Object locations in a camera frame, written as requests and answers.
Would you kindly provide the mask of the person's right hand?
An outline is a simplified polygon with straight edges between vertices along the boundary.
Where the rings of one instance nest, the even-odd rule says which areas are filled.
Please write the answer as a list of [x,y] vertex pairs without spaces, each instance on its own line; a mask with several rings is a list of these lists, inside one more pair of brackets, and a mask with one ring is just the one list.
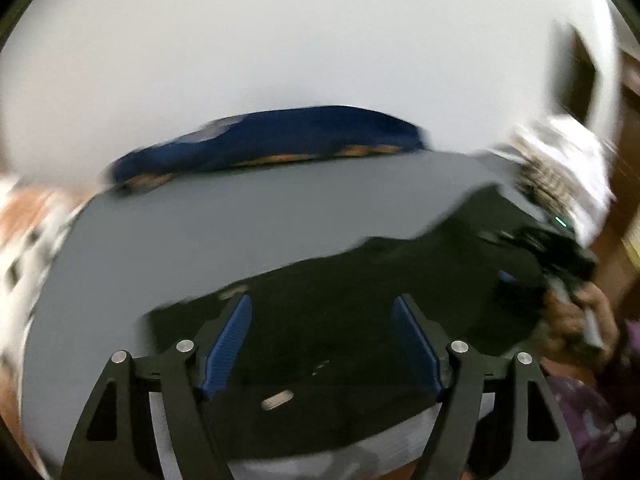
[[[620,329],[608,298],[595,284],[585,283],[574,292],[574,298],[562,301],[554,290],[548,290],[542,311],[547,329],[539,339],[538,352],[553,362],[600,370],[614,356]],[[602,339],[602,348],[597,351],[578,349],[578,340],[587,327],[587,312],[592,313]]]

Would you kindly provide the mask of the purple sleeve right forearm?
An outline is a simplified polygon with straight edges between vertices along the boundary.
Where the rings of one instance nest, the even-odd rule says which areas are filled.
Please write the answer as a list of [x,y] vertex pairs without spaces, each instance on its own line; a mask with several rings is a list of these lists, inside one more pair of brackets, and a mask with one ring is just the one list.
[[627,322],[597,385],[550,376],[586,479],[639,477],[639,323]]

